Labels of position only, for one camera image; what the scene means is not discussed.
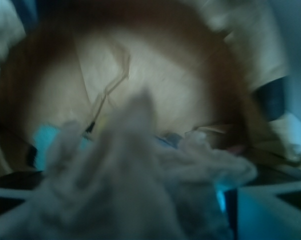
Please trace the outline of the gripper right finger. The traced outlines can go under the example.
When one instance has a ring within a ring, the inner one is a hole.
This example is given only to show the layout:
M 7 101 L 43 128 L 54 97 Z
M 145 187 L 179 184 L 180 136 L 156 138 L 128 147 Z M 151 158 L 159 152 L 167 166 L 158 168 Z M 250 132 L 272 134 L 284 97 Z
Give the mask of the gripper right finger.
M 237 240 L 301 240 L 301 181 L 228 191 L 225 209 Z

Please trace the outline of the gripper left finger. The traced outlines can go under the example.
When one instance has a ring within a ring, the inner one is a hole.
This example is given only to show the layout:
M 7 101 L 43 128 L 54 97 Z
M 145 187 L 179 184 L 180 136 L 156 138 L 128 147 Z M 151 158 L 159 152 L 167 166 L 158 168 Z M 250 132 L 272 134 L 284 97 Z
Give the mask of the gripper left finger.
M 37 211 L 42 201 L 36 199 L 36 193 L 43 179 L 42 171 L 18 171 L 0 176 L 0 217 L 24 203 Z

